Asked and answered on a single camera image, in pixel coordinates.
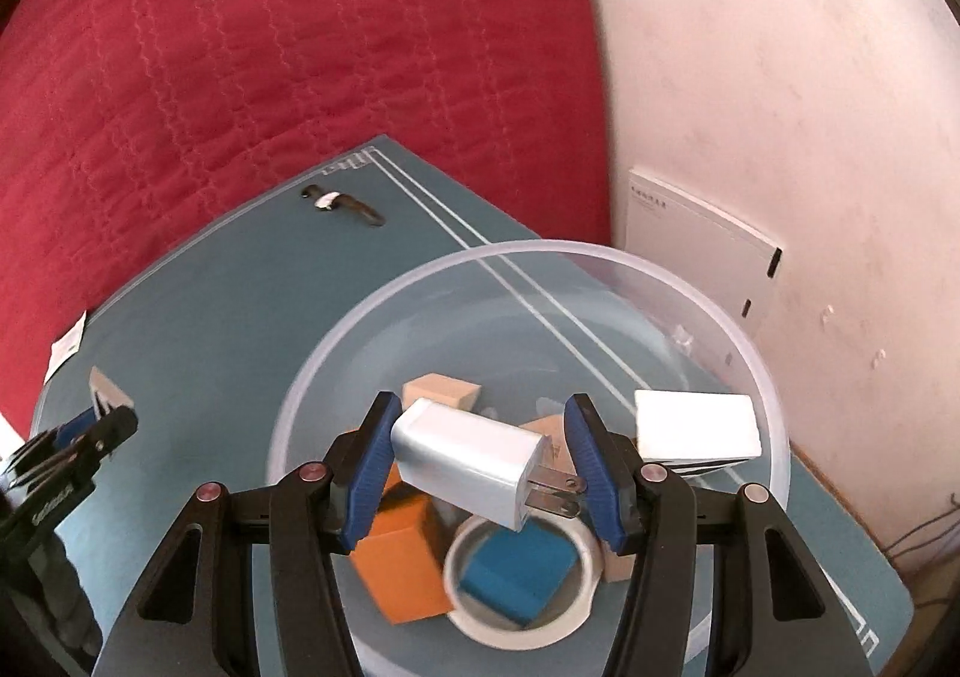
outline charger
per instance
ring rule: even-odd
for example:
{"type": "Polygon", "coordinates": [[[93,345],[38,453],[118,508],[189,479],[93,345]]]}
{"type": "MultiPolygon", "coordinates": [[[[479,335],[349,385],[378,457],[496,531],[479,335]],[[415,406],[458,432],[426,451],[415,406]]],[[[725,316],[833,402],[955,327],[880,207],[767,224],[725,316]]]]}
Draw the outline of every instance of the charger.
{"type": "Polygon", "coordinates": [[[550,444],[539,433],[416,399],[390,438],[404,482],[512,531],[531,508],[580,512],[571,495],[582,493],[583,480],[541,466],[550,444]]]}

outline orange block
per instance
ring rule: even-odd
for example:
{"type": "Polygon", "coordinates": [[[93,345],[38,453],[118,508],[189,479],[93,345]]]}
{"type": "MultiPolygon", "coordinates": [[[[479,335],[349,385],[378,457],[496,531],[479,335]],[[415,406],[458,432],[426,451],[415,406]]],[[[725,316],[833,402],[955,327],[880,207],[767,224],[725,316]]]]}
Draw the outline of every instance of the orange block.
{"type": "Polygon", "coordinates": [[[453,609],[443,590],[448,546],[429,496],[415,493],[377,513],[350,560],[384,618],[407,623],[453,609]]]}

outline quilted red cloth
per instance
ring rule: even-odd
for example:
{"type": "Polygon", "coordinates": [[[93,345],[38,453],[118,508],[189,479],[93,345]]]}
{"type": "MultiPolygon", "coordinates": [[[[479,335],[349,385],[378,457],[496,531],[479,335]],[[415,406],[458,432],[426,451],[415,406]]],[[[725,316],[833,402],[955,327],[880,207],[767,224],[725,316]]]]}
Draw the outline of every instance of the quilted red cloth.
{"type": "Polygon", "coordinates": [[[381,132],[543,236],[607,242],[605,128],[589,0],[23,0],[0,36],[0,412],[27,430],[83,309],[381,132]]]}

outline table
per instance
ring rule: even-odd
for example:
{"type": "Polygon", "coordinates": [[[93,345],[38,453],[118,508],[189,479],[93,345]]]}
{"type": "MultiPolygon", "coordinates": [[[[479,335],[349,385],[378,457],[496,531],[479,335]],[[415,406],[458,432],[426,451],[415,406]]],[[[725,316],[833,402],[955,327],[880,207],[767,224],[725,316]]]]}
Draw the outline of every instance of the table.
{"type": "MultiPolygon", "coordinates": [[[[558,213],[569,211],[558,203],[558,213]]],[[[88,405],[93,365],[136,401],[136,437],[104,465],[97,492],[59,528],[104,633],[198,485],[209,479],[229,490],[263,484],[287,388],[337,319],[430,259],[479,245],[481,238],[534,237],[380,136],[216,221],[97,309],[80,351],[44,388],[32,430],[62,423],[88,405]],[[382,213],[386,226],[369,227],[346,210],[318,213],[299,197],[309,182],[354,194],[382,213]]],[[[791,474],[787,512],[879,671],[910,621],[909,594],[867,534],[796,458],[791,474]]],[[[280,675],[262,548],[254,554],[254,578],[261,669],[280,675]]],[[[602,586],[600,592],[622,589],[602,586]]],[[[616,617],[592,618],[592,625],[609,628],[616,617]]],[[[401,674],[366,655],[371,672],[401,674]]],[[[703,668],[701,654],[685,675],[703,668]]]]}

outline clear container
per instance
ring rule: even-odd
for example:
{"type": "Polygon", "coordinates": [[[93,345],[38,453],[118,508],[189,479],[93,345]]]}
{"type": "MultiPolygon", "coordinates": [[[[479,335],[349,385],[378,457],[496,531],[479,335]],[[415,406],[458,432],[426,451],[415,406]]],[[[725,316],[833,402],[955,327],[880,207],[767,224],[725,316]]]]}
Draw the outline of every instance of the clear container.
{"type": "MultiPolygon", "coordinates": [[[[381,390],[437,372],[482,385],[474,411],[521,424],[587,393],[612,431],[635,433],[637,388],[752,397],[763,455],[693,484],[734,492],[760,482],[786,507],[790,451],[776,389],[755,346],[685,281],[638,257],[570,241],[484,245],[408,271],[358,303],[301,367],[277,418],[268,482],[357,427],[381,390]]],[[[599,675],[626,582],[601,583],[587,623],[541,650],[501,652],[443,618],[390,626],[349,560],[335,562],[367,674],[528,677],[563,664],[599,675]]],[[[688,660],[707,646],[712,548],[700,547],[688,660]]]]}

